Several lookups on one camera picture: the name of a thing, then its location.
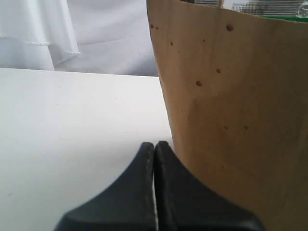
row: black rubber piece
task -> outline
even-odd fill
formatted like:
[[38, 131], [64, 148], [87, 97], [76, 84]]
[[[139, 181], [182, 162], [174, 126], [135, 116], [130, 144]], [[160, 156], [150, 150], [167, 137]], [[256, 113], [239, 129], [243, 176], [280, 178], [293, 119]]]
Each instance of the black rubber piece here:
[[55, 231], [154, 231], [154, 146], [143, 143], [122, 175], [105, 191], [66, 213]]
[[195, 178], [167, 142], [157, 144], [154, 186], [160, 231], [264, 231], [259, 219]]

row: white fabric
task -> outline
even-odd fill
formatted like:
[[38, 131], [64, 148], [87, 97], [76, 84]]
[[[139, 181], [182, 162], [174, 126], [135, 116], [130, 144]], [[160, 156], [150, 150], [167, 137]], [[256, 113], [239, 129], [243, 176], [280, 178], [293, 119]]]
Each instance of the white fabric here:
[[68, 0], [80, 55], [56, 70], [157, 76], [146, 0]]
[[0, 0], [0, 67], [54, 70], [78, 53], [66, 0]]

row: white surface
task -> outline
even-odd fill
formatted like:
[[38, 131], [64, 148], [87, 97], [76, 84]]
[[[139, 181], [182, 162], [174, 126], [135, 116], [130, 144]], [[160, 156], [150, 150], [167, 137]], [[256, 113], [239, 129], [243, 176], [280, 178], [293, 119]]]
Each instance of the white surface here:
[[171, 142], [156, 77], [0, 68], [0, 108], [1, 231], [51, 231], [141, 142]]
[[79, 54], [66, 0], [0, 0], [0, 67], [54, 70]]
[[68, 0], [81, 54], [56, 70], [158, 76], [146, 0]]

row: white tabletop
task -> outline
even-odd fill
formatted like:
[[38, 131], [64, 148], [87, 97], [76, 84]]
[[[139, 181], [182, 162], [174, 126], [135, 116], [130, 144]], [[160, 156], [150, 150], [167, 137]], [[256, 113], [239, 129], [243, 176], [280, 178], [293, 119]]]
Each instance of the white tabletop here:
[[159, 140], [157, 77], [0, 68], [0, 230], [52, 231]]

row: dark spot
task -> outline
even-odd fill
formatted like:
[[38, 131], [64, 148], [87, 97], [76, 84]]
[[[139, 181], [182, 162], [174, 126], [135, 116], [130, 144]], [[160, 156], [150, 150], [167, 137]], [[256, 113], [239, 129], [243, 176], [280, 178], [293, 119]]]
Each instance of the dark spot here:
[[201, 84], [201, 82], [198, 80], [198, 81], [196, 81], [196, 85], [197, 86], [199, 86], [199, 87], [201, 87], [202, 86], [202, 84]]
[[234, 26], [231, 25], [231, 24], [227, 24], [227, 25], [226, 25], [226, 29], [227, 29], [228, 31], [233, 31], [233, 30], [234, 30]]

